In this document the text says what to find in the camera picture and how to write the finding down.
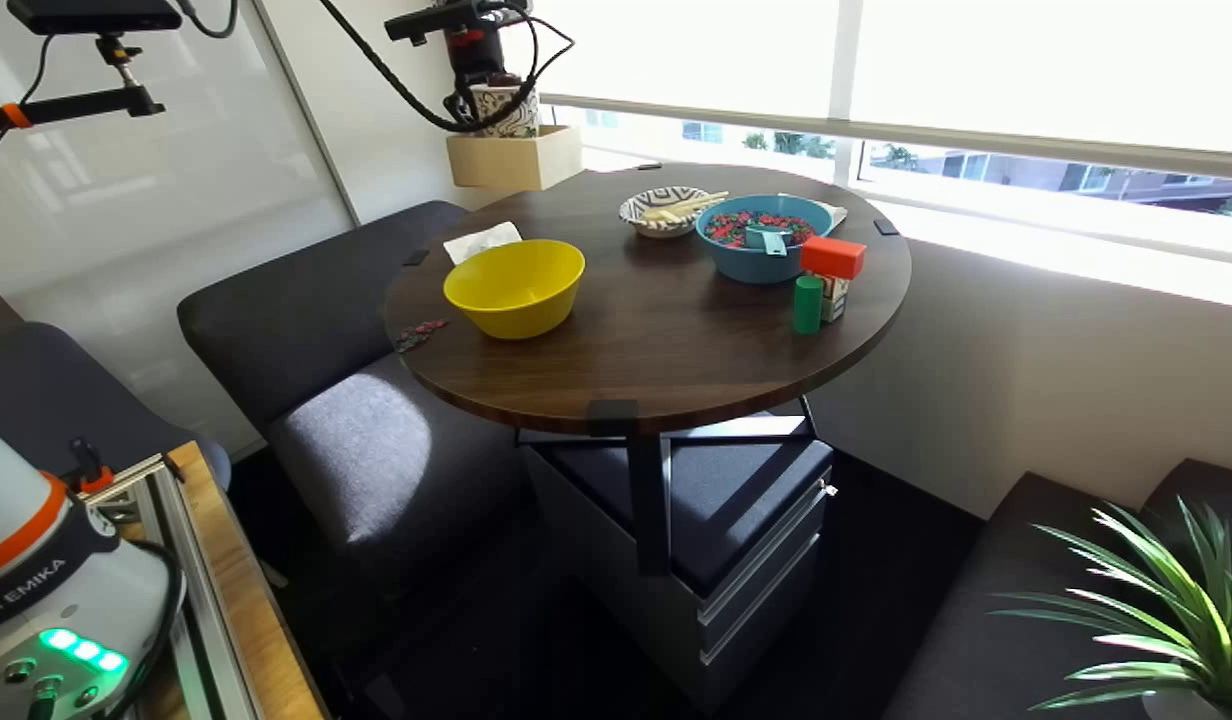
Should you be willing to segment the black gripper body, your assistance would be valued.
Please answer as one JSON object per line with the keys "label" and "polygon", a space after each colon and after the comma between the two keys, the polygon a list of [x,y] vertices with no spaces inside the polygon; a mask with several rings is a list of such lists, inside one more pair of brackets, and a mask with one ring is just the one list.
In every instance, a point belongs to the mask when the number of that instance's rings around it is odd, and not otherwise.
{"label": "black gripper body", "polygon": [[514,23],[530,23],[530,0],[431,0],[422,13],[391,16],[386,38],[422,47],[442,33],[460,92],[477,84],[530,88],[534,73],[514,75],[505,65],[499,33]]}

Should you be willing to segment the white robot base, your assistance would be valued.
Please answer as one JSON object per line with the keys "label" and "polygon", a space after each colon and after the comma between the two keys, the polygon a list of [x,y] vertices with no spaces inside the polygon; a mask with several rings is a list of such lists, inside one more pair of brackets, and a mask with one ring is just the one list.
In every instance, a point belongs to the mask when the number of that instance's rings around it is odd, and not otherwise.
{"label": "white robot base", "polygon": [[0,720],[115,720],[182,570],[0,440]]}

